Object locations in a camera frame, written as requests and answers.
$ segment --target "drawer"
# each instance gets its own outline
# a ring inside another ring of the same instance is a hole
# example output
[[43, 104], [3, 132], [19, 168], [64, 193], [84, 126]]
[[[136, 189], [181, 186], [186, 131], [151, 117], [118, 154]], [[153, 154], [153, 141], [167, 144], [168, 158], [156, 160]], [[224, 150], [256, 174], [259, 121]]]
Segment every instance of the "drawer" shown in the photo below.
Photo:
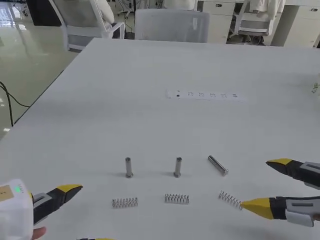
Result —
[[208, 43], [226, 44], [232, 16], [210, 15]]
[[232, 16], [235, 10], [234, 2], [218, 2], [218, 1], [204, 1], [203, 12], [214, 15]]
[[320, 19], [320, 7], [299, 6], [296, 16], [303, 19]]
[[319, 32], [320, 20], [306, 18], [295, 19], [284, 46], [312, 48]]

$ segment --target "tiled floor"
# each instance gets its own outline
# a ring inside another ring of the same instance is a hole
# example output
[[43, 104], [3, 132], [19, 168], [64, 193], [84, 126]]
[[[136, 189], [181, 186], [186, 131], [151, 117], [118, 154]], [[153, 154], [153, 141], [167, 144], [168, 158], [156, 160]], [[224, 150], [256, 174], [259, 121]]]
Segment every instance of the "tiled floor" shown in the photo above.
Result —
[[[110, 5], [115, 13], [120, 10]], [[0, 81], [18, 101], [31, 105], [77, 54], [64, 50], [59, 27], [34, 26], [22, 10], [21, 4], [0, 2]], [[131, 27], [132, 22], [132, 16], [126, 20]], [[15, 121], [26, 108], [11, 103]], [[7, 98], [0, 89], [0, 139], [10, 128]]]

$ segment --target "coil spring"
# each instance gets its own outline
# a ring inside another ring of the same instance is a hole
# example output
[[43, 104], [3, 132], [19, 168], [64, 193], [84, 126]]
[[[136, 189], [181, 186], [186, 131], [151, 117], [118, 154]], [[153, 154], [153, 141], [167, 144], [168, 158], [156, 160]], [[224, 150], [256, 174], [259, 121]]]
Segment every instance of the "coil spring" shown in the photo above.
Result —
[[165, 194], [164, 201], [166, 203], [173, 203], [173, 204], [188, 204], [189, 203], [189, 195], [183, 194]]
[[118, 198], [112, 199], [112, 206], [114, 208], [126, 208], [138, 206], [138, 198]]
[[219, 199], [222, 199], [223, 201], [235, 206], [236, 208], [242, 210], [241, 207], [241, 201], [239, 199], [236, 199], [234, 196], [224, 192], [220, 191]]

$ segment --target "metal rod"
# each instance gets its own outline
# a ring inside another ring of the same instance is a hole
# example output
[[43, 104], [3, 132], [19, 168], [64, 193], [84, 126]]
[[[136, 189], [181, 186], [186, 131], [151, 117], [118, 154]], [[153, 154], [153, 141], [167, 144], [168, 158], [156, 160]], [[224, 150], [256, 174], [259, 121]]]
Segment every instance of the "metal rod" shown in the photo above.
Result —
[[181, 162], [182, 162], [182, 158], [181, 157], [177, 157], [176, 158], [176, 162], [175, 162], [175, 169], [174, 169], [174, 173], [173, 173], [173, 175], [176, 178], [180, 178], [180, 176], [181, 176], [181, 172], [180, 172]]
[[213, 156], [208, 156], [208, 160], [222, 173], [223, 176], [228, 174], [229, 170], [222, 166]]
[[125, 158], [125, 169], [126, 169], [125, 177], [128, 179], [132, 178], [134, 174], [132, 173], [131, 158], [130, 157]]

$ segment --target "chair backrest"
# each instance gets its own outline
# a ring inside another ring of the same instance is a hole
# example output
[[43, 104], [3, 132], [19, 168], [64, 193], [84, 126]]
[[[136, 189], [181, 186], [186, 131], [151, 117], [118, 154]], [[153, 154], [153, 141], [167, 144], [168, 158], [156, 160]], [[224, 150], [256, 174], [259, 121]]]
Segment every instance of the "chair backrest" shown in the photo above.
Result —
[[250, 0], [244, 0], [239, 15], [236, 16], [234, 33], [263, 36], [271, 35], [274, 26], [274, 20], [270, 20], [268, 15], [257, 16], [257, 13], [250, 12]]
[[139, 9], [135, 12], [135, 39], [206, 43], [210, 14], [178, 9]]
[[101, 16], [96, 16], [91, 0], [49, 0], [57, 14], [67, 50], [82, 50], [104, 31]]

